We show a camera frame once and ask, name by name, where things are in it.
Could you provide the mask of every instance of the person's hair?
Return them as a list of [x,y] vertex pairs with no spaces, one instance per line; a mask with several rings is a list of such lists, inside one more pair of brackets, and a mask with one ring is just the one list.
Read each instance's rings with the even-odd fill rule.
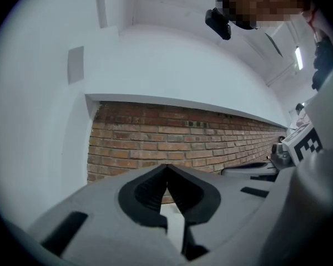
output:
[[296,110],[302,110],[304,109],[305,107],[302,105],[302,104],[297,104],[296,105]]

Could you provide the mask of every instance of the white ceiling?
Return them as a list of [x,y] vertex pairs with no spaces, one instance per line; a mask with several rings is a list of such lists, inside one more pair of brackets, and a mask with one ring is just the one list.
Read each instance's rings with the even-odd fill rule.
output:
[[[231,39],[222,40],[205,24],[206,11],[214,7],[215,0],[135,0],[133,24],[183,30],[215,43],[251,67],[268,86],[297,74],[297,45],[301,48],[304,66],[313,67],[313,34],[302,16],[258,30],[243,30],[232,24]],[[283,57],[265,33],[272,37]]]

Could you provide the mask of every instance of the brick wall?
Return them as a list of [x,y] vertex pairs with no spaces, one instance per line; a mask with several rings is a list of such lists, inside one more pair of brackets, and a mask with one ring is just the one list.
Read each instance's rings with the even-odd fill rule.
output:
[[90,135],[88,182],[130,169],[175,163],[205,172],[261,161],[285,129],[175,106],[102,103]]

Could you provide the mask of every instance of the fluorescent light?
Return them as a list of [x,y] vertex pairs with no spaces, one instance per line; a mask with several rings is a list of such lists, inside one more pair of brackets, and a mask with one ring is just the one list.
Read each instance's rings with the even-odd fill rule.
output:
[[304,65],[302,63],[301,51],[300,51],[299,47],[296,48],[295,54],[296,54],[296,58],[297,58],[297,63],[299,65],[299,69],[301,70],[304,67]]

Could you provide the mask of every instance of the person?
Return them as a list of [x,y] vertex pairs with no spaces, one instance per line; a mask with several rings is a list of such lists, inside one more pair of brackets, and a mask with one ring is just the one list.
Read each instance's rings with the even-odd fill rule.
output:
[[303,106],[303,104],[297,104],[296,105],[296,112],[297,112],[297,115],[299,116],[299,119],[296,122],[297,127],[300,127],[303,124],[307,124],[307,123],[311,122],[311,120],[307,116],[304,108],[305,107]]

